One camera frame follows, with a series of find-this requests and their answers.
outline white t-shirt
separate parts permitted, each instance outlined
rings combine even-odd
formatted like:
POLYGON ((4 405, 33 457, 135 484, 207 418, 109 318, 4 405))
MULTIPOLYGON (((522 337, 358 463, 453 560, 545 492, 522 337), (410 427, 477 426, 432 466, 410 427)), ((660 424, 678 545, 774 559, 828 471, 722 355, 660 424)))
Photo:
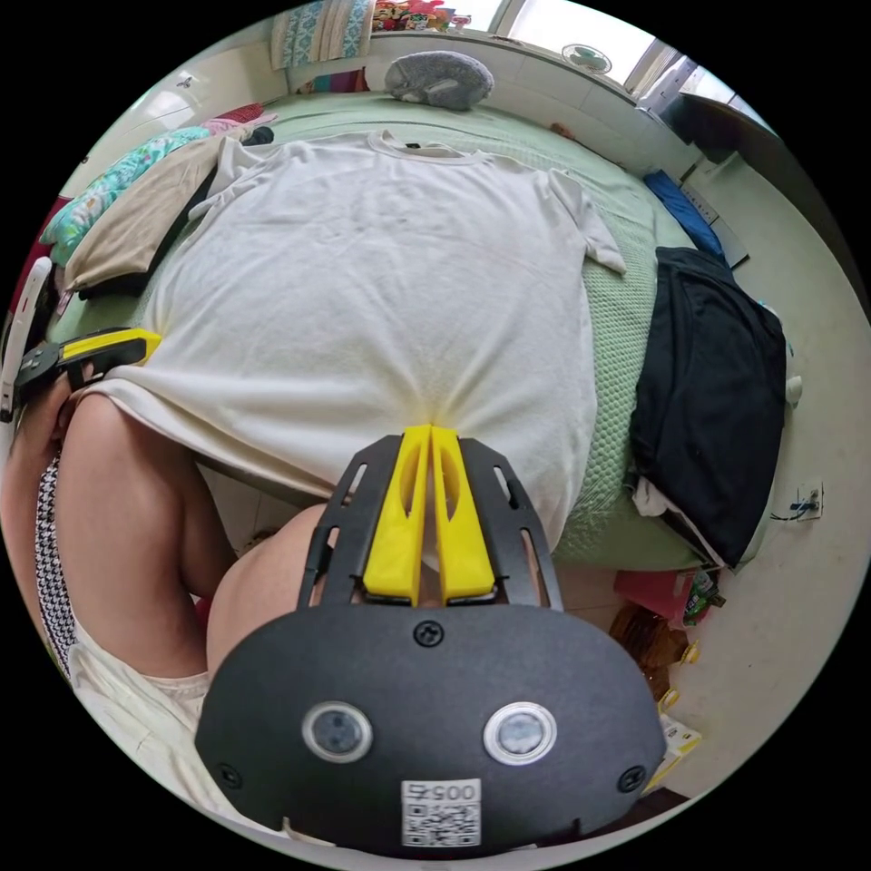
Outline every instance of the white t-shirt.
POLYGON ((583 261, 625 271, 580 184, 389 132, 228 139, 200 215, 145 312, 161 345, 96 389, 322 496, 383 436, 455 429, 508 458, 556 545, 596 418, 583 261))

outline wall outlet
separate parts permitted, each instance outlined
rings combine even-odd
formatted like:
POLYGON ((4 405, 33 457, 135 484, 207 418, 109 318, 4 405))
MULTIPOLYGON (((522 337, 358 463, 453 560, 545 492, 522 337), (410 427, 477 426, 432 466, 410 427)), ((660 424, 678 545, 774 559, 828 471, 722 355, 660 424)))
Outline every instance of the wall outlet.
POLYGON ((682 188, 684 196, 699 210, 701 213, 701 217, 708 222, 708 224, 712 224, 719 215, 716 211, 713 210, 710 203, 705 200, 701 194, 695 189, 691 188, 689 184, 685 184, 682 188))
POLYGON ((823 482, 820 478, 810 478, 807 481, 798 485, 798 495, 796 497, 795 508, 792 509, 793 514, 798 513, 798 506, 804 502, 816 502, 816 508, 808 508, 798 520, 818 520, 823 516, 823 482))

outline mattress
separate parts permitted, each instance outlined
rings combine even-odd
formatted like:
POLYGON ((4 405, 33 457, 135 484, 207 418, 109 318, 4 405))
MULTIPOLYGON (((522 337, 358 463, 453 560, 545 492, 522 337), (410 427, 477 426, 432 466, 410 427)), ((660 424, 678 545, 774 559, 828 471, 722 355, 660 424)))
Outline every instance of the mattress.
MULTIPOLYGON (((577 143, 493 109, 449 113, 381 94, 357 93, 294 96, 273 103, 269 110, 279 115, 270 125, 276 142, 386 128, 404 142, 443 142, 460 151, 502 154, 537 169, 564 170, 584 185, 611 229, 628 271, 621 279, 590 259, 584 265, 598 414, 582 492, 554 556, 565 562, 650 571, 699 564, 699 557, 674 533, 659 521, 638 515, 623 486, 635 385, 656 290, 655 249, 691 245, 645 185, 577 143)), ((181 239, 193 229, 189 226, 181 239)), ((73 298, 63 315, 54 318, 48 337, 66 341, 96 329, 137 326, 154 281, 138 299, 82 302, 73 298)))

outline camera lens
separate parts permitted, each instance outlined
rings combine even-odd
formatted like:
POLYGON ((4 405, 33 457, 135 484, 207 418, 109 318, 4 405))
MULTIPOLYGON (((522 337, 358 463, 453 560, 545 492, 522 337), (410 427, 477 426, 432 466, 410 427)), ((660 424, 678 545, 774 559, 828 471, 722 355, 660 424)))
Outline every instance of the camera lens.
POLYGON ((500 708, 484 727, 484 747, 497 762, 529 765, 556 741, 556 720, 541 705, 520 701, 500 708))
POLYGON ((315 756, 327 762, 354 762, 372 744, 372 727, 362 711, 331 701, 312 708, 302 723, 302 737, 315 756))

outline beige cloth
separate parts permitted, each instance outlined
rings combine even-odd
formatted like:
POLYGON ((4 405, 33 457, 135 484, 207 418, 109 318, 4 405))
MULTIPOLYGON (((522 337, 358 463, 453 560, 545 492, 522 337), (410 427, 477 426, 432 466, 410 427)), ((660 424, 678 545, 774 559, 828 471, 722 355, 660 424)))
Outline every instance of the beige cloth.
MULTIPOLYGON (((143 771, 188 802, 256 832, 276 833, 242 816, 202 764, 194 744, 207 674, 149 678, 105 651, 75 621, 70 682, 76 698, 103 731, 143 771)), ((333 845, 285 828, 285 837, 333 845)))
POLYGON ((88 230, 66 265, 65 288, 147 273, 181 210, 217 166, 221 140, 241 141, 250 134, 250 127, 235 127, 188 142, 144 172, 88 230))

